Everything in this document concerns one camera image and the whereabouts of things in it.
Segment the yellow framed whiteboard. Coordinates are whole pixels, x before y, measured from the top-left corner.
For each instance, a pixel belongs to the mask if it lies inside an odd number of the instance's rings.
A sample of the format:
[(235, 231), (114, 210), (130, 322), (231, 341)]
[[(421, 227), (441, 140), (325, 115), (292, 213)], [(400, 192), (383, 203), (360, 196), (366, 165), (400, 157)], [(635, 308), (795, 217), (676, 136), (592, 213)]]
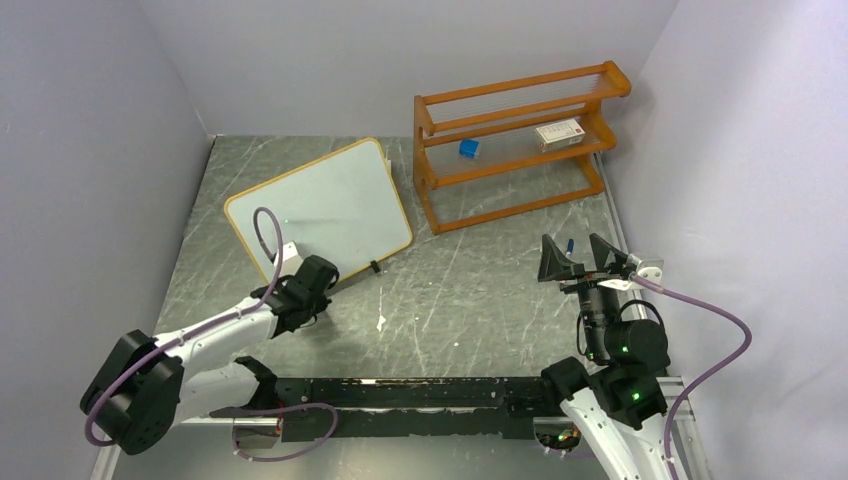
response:
[(274, 228), (300, 258), (321, 256), (341, 279), (408, 247), (413, 233), (382, 145), (365, 138), (226, 200), (224, 213), (264, 280)]

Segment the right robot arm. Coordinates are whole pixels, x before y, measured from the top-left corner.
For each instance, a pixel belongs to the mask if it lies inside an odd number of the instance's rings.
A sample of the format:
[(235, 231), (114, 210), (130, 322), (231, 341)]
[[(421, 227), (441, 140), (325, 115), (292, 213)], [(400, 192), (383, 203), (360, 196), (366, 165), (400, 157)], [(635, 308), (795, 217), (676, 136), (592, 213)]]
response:
[(609, 478), (671, 479), (676, 449), (659, 381), (670, 364), (667, 332), (660, 315), (625, 319), (637, 302), (619, 301), (642, 281), (660, 284), (664, 262), (626, 253), (597, 234), (589, 240), (594, 268), (574, 261), (550, 235), (541, 240), (537, 280), (576, 295), (585, 347), (542, 370), (540, 402), (571, 420)]

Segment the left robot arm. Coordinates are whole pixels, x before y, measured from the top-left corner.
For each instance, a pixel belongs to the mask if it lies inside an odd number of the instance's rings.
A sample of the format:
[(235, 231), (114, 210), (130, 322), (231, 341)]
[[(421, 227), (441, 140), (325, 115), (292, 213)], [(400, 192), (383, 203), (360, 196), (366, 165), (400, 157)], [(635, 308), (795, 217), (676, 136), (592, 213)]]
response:
[(124, 334), (81, 397), (87, 440), (135, 455), (195, 417), (219, 410), (261, 416), (284, 406), (277, 376), (259, 360), (242, 356), (213, 365), (316, 319), (338, 279), (333, 263), (310, 255), (294, 273), (217, 316), (158, 336)]

